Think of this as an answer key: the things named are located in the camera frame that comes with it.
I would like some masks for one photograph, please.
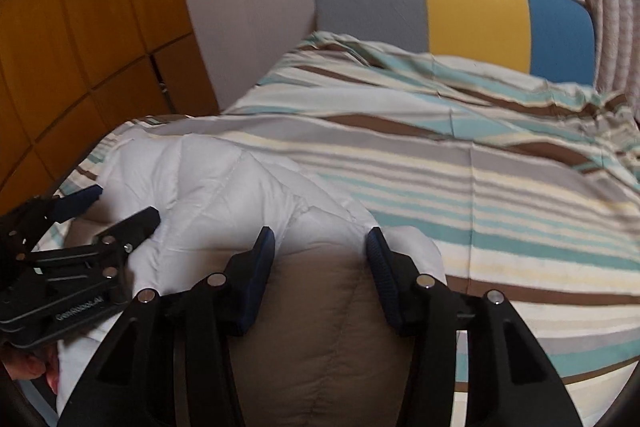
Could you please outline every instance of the striped duvet cover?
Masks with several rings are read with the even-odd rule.
[[[514,301],[585,425],[636,367],[640,133],[623,95],[318,32],[223,116],[125,124],[60,192],[91,184],[132,125],[289,156],[380,225],[417,227],[440,248],[450,287]],[[456,371],[453,424],[463,425],[464,334]]]

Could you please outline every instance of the metal rivet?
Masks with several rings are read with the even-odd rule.
[[[418,277],[415,278],[415,282],[418,286],[422,286],[423,288],[431,288],[436,285],[436,280],[426,273],[418,275]]]
[[[226,283],[226,275],[223,273],[212,273],[207,277],[207,284],[209,286],[222,286]]]
[[[486,298],[494,304],[502,304],[504,302],[504,295],[498,290],[489,290],[486,293]]]
[[[113,279],[118,274],[118,269],[114,266],[108,266],[104,270],[102,270],[102,276],[107,277],[107,279]]]
[[[156,292],[154,292],[151,288],[146,288],[138,292],[138,300],[142,303],[151,302],[155,298]]]

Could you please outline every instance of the white quilted blanket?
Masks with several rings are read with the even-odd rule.
[[[366,233],[377,226],[346,191],[294,161],[198,134],[159,137],[131,129],[111,150],[98,183],[104,191],[85,223],[112,223],[149,205],[161,214],[155,234],[129,257],[134,293],[191,288],[220,269],[221,257],[250,249],[263,226],[274,232],[276,257],[318,245],[364,254]],[[389,246],[411,255],[418,270],[446,281],[431,239],[413,227],[383,232]],[[115,320],[59,343],[59,412]]]

